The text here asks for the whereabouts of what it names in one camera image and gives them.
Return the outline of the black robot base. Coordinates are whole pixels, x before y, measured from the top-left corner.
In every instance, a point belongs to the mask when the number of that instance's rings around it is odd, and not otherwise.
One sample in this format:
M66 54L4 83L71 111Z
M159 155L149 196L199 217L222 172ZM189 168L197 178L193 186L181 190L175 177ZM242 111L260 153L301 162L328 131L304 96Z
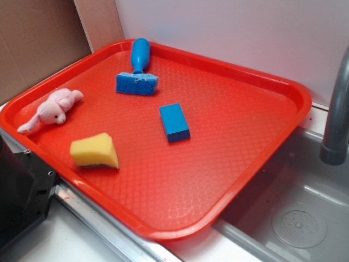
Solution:
M1 138L2 251L47 218L57 179L35 153L14 153Z

